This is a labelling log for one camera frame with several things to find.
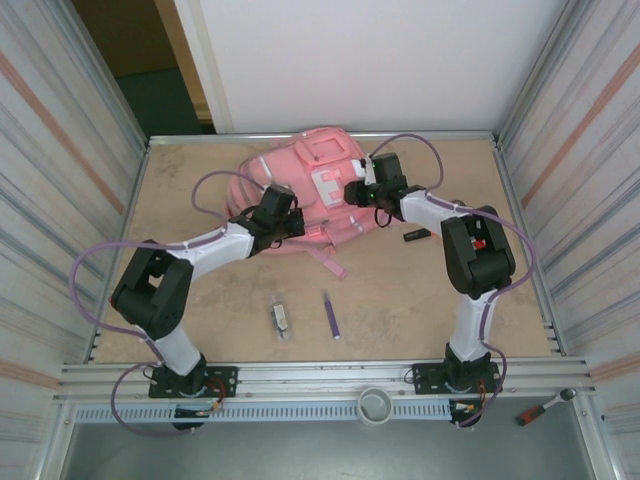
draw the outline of corrugated metal wall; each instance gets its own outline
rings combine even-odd
[[[64,2],[0,2],[0,478],[34,465],[63,362],[91,328],[67,291],[72,259],[115,239],[144,140]],[[112,263],[79,276],[95,308]]]
[[[565,346],[640,478],[640,1],[591,2],[556,53],[507,167]]]

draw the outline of purple marker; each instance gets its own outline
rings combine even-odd
[[[333,313],[333,307],[331,306],[331,300],[329,299],[329,292],[324,290],[322,292],[322,299],[324,300],[324,309],[327,311],[327,318],[329,319],[329,326],[331,327],[331,333],[333,338],[338,340],[340,338],[340,330],[338,330],[338,323],[336,322],[336,316]]]

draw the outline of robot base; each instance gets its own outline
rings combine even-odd
[[[498,365],[489,353],[473,362],[460,362],[449,344],[442,363],[416,363],[412,373],[416,395],[479,394],[481,386],[490,394],[500,379]]]
[[[238,367],[206,366],[203,374],[200,388],[191,393],[193,389],[184,388],[185,377],[173,373],[167,367],[154,368],[149,387],[149,398],[219,398],[220,395],[216,390],[220,389],[220,383],[211,379],[222,382],[224,398],[236,396]]]

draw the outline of wooden board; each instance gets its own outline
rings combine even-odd
[[[363,142],[365,151],[377,143]],[[486,141],[436,142],[445,163],[438,195],[468,205],[493,205],[510,218],[509,208]],[[432,154],[418,142],[396,142],[410,183],[437,178]],[[191,208],[192,186],[205,173],[233,169],[267,144],[162,145],[151,150],[128,238],[160,243],[187,240],[216,226],[215,219]],[[199,202],[224,210],[228,178],[203,185]],[[335,259],[349,270],[339,280],[306,253],[260,254],[229,264],[191,287],[185,328],[209,361],[374,360],[442,357],[453,332],[458,294],[450,285],[440,238],[405,243],[415,225],[377,230],[338,247]],[[518,241],[509,237],[525,271]],[[128,262],[131,252],[123,255]],[[334,340],[321,290],[329,291],[342,338]],[[267,296],[281,293],[293,330],[279,343],[267,316]],[[126,323],[110,309],[107,321]],[[491,340],[508,356],[549,355],[546,334],[530,284],[499,302]],[[152,359],[137,339],[104,332],[98,362]]]

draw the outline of backpack strap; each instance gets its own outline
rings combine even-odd
[[[305,249],[309,255],[318,260],[322,265],[328,268],[334,275],[336,275],[339,279],[345,278],[349,272],[340,266],[338,262],[333,260],[327,253],[317,249],[317,248],[307,248]]]

